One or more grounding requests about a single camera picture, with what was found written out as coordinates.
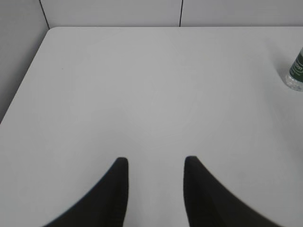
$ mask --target green bottle label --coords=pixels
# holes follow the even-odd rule
[[[297,59],[294,61],[289,73],[294,79],[303,82],[303,56],[301,53],[299,53]]]

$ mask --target white wall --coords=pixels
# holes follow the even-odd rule
[[[39,0],[0,0],[0,122],[47,30]]]
[[[182,26],[302,26],[303,0],[184,0]]]
[[[179,26],[182,0],[42,0],[56,26]]]

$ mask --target table surface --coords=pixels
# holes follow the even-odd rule
[[[51,29],[0,125],[0,226],[51,221],[118,156],[125,227],[188,226],[188,155],[303,226],[303,93],[282,80],[302,40],[302,27]]]

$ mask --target wall seam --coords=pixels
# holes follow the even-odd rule
[[[41,9],[42,9],[42,12],[43,12],[43,15],[44,15],[44,18],[45,18],[45,21],[46,21],[47,27],[48,27],[48,29],[50,29],[50,28],[49,28],[48,21],[47,21],[47,19],[46,19],[46,15],[45,15],[45,12],[44,12],[44,9],[43,9],[43,6],[42,6],[42,3],[41,3],[41,0],[39,0],[39,3],[40,3],[40,7],[41,7]]]

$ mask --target water bottle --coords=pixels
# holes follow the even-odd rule
[[[303,91],[303,48],[286,75],[286,84],[293,90]]]

